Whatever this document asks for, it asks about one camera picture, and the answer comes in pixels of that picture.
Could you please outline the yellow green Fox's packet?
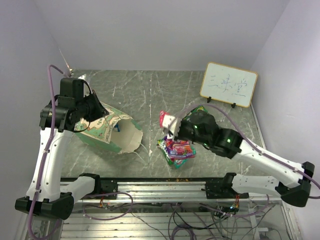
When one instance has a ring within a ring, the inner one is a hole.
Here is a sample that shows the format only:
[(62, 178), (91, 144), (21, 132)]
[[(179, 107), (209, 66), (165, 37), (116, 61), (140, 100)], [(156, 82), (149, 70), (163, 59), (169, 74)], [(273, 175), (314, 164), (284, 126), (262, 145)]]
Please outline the yellow green Fox's packet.
[(169, 166), (173, 165), (174, 161), (169, 156), (168, 151), (167, 151), (167, 147), (166, 147), (166, 143), (165, 143), (165, 141), (163, 139), (160, 139), (160, 140), (157, 141), (157, 147), (161, 150), (161, 152), (162, 152), (167, 164)]
[(203, 106), (203, 105), (199, 105), (197, 107), (195, 107), (194, 109), (192, 109), (185, 117), (184, 119), (185, 120), (188, 120), (190, 118), (190, 116), (196, 112), (199, 112), (199, 111), (204, 111), (206, 113), (208, 113), (208, 111), (206, 110), (206, 108)]

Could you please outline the red pink snack packet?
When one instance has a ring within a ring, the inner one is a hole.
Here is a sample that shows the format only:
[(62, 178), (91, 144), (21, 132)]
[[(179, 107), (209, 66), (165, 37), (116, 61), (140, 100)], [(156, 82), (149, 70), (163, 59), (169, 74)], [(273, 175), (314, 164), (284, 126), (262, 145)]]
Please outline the red pink snack packet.
[(176, 118), (163, 110), (159, 113), (159, 125), (163, 129), (169, 129), (175, 122)]

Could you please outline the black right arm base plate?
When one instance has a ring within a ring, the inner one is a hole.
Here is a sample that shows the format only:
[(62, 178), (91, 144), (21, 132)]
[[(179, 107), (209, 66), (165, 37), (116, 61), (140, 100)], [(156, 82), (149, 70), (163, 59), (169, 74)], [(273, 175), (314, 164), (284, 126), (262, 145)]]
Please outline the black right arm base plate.
[(205, 192), (207, 199), (248, 199), (248, 193), (236, 193), (230, 186), (223, 184), (222, 178), (213, 178), (205, 182), (201, 191)]

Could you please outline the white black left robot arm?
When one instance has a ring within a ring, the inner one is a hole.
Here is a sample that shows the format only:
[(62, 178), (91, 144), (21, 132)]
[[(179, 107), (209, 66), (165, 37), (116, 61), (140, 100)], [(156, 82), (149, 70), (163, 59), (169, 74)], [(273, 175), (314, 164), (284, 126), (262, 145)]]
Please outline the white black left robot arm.
[(40, 112), (40, 146), (35, 171), (24, 197), (15, 201), (15, 209), (25, 214), (49, 219), (66, 220), (75, 202), (102, 193), (98, 174), (82, 173), (75, 181), (60, 184), (63, 161), (76, 124), (92, 123), (109, 112), (102, 106), (94, 90), (85, 94), (89, 84), (80, 78), (63, 78), (60, 93)]

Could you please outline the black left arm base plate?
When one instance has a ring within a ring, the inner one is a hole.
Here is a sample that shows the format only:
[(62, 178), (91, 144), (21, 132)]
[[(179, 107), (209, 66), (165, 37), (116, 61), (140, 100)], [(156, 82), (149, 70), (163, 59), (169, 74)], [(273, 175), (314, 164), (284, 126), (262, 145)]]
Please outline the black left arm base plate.
[(100, 182), (100, 190), (87, 194), (83, 199), (106, 199), (115, 200), (117, 198), (118, 183), (115, 180), (102, 179)]

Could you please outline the green printed paper bag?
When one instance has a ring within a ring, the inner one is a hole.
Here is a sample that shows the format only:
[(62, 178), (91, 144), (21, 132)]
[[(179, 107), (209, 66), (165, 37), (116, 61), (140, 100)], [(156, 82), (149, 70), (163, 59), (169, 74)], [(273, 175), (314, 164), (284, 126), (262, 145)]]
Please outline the green printed paper bag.
[(143, 130), (128, 114), (106, 103), (102, 105), (109, 111), (109, 115), (88, 122), (83, 118), (75, 124), (75, 134), (83, 143), (101, 148), (118, 155), (135, 153), (142, 144)]

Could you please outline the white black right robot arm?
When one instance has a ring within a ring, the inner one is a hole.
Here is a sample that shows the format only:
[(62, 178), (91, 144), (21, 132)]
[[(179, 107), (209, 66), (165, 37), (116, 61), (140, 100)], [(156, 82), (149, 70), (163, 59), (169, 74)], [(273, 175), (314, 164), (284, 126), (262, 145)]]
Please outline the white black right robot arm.
[(238, 131), (218, 126), (213, 115), (199, 110), (188, 118), (166, 116), (162, 126), (178, 140), (202, 145), (220, 157), (246, 162), (266, 176), (247, 176), (228, 173), (220, 186), (226, 198), (236, 193), (258, 193), (280, 197), (295, 207), (305, 207), (310, 197), (311, 181), (315, 166), (310, 162), (297, 163), (271, 153)]

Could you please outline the purple berries Fox's packet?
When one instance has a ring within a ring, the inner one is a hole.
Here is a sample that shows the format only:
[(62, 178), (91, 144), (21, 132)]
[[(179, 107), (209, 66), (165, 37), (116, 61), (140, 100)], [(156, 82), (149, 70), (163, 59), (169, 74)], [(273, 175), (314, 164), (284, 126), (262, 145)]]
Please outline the purple berries Fox's packet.
[(164, 139), (163, 146), (171, 160), (185, 160), (196, 156), (196, 150), (187, 140)]

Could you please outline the teal red Fox's packet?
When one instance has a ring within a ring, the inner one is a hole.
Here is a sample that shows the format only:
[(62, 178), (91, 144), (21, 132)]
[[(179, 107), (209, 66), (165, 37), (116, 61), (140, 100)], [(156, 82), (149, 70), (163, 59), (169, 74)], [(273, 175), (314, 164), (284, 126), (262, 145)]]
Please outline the teal red Fox's packet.
[(188, 161), (188, 159), (174, 159), (173, 160), (173, 166), (176, 169), (179, 169), (181, 166), (183, 166), (186, 162)]

